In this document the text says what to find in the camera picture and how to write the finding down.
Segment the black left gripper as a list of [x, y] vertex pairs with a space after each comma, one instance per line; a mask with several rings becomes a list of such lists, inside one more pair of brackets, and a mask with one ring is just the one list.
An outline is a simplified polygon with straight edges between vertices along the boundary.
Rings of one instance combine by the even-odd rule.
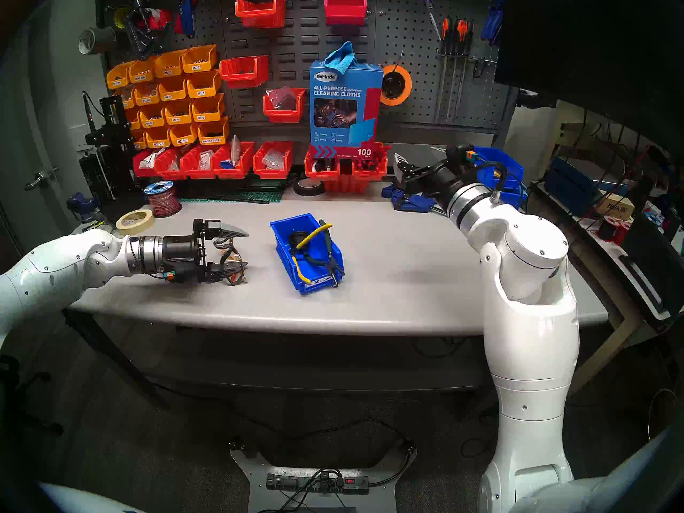
[[221, 221], [194, 219], [191, 235], [161, 238], [161, 277], [173, 283], [192, 278], [199, 283], [226, 281], [230, 286], [247, 283], [245, 265], [208, 265], [206, 259], [207, 239], [240, 237], [249, 237], [249, 234]]

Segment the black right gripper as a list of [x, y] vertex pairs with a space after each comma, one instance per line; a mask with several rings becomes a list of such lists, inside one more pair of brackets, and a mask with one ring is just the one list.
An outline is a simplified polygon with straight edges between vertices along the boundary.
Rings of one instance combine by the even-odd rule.
[[418, 167], [399, 153], [394, 153], [394, 164], [399, 165], [399, 188], [405, 194], [454, 196], [456, 193], [456, 175], [448, 159], [441, 159], [431, 166]]

